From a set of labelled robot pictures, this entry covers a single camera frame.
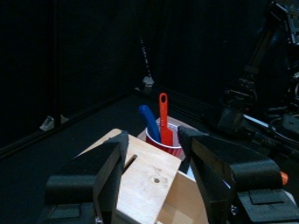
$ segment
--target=red cup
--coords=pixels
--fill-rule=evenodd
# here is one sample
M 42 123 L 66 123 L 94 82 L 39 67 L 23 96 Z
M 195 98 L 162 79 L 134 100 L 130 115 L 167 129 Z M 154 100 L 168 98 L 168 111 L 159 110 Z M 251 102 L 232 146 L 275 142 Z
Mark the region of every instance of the red cup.
M 156 148 L 159 148 L 160 150 L 168 152 L 171 155 L 176 156 L 178 158 L 180 158 L 182 154 L 183 154 L 183 147 L 179 144 L 179 137 L 178 137 L 178 126 L 175 126 L 174 124 L 168 123 L 168 128 L 172 130 L 172 145 L 166 145 L 162 143 L 158 143 L 151 136 L 148 135 L 148 131 L 147 129 L 144 129 L 144 133 L 146 133 L 146 142 L 150 143 L 152 146 L 155 146 Z

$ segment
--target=black wall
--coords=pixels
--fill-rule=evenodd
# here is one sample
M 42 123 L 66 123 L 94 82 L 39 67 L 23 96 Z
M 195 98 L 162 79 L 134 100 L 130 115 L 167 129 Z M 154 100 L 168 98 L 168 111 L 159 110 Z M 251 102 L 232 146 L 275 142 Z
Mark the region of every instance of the black wall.
M 242 77 L 266 23 L 268 2 L 167 1 L 151 51 L 156 83 L 215 104 Z M 289 81 L 286 38 L 279 31 L 256 77 L 258 102 L 251 112 L 259 118 L 280 103 Z
M 0 147 L 42 132 L 47 116 L 72 119 L 140 84 L 140 37 L 155 85 L 215 103 L 243 74 L 267 2 L 2 1 Z M 280 45 L 278 38 L 256 78 L 259 114 L 285 89 Z
M 0 2 L 0 148 L 40 135 L 47 116 L 58 126 L 60 115 L 76 118 L 139 85 L 140 27 L 144 17 L 156 19 L 148 8 L 163 4 Z

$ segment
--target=wooden surface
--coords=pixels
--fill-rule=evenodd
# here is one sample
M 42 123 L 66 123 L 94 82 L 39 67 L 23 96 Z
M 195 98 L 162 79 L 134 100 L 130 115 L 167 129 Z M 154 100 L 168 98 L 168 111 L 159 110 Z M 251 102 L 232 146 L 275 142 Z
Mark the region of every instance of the wooden surface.
M 83 152 L 120 133 L 112 129 Z M 160 213 L 182 160 L 134 136 L 128 136 L 126 161 L 136 155 L 122 177 L 116 210 L 127 223 L 154 224 Z
M 199 187 L 178 172 L 158 220 L 163 224 L 208 224 Z

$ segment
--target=cup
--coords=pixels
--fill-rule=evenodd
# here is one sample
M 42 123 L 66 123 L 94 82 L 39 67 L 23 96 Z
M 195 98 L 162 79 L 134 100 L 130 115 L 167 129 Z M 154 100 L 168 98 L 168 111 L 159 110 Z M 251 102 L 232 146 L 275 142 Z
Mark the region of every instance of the cup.
M 178 158 L 182 158 L 183 155 L 183 147 L 179 144 L 179 138 L 178 138 L 178 126 L 168 123 L 167 124 L 168 129 L 172 130 L 172 145 L 166 145 L 162 143 L 158 143 L 150 136 L 147 129 L 144 129 L 146 133 L 146 142 L 150 143 L 152 146 L 159 148 L 160 150 L 168 152 L 171 155 L 176 156 Z

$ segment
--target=wooden board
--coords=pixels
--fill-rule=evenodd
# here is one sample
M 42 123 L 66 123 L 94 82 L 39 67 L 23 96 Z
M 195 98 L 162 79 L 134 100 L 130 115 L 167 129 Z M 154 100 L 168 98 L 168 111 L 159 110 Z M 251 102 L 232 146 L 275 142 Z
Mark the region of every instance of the wooden board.
M 83 153 L 119 133 L 119 129 L 112 129 Z M 122 177 L 118 215 L 122 216 L 122 223 L 154 224 L 182 160 L 131 135 L 128 141 L 126 161 L 134 155 L 136 160 Z
M 158 220 L 163 224 L 208 224 L 196 183 L 178 171 Z

